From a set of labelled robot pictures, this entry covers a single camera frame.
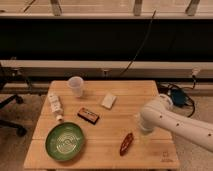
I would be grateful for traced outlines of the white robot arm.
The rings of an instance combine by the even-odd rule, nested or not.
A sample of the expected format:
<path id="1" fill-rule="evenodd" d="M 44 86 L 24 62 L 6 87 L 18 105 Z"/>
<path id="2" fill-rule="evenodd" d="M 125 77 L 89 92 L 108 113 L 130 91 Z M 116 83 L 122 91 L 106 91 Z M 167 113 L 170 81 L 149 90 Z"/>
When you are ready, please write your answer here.
<path id="1" fill-rule="evenodd" d="M 213 153 L 213 124 L 176 114 L 173 101 L 166 94 L 159 94 L 140 109 L 140 128 L 151 133 L 154 127 L 173 132 Z"/>

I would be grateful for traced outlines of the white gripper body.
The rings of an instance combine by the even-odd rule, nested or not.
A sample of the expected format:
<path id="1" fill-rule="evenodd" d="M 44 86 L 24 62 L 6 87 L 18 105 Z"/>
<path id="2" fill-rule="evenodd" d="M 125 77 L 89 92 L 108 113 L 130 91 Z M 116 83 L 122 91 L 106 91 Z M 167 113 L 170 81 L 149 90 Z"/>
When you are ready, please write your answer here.
<path id="1" fill-rule="evenodd" d="M 142 116 L 138 119 L 138 125 L 143 134 L 150 134 L 154 130 L 154 126 L 147 120 L 145 120 Z"/>

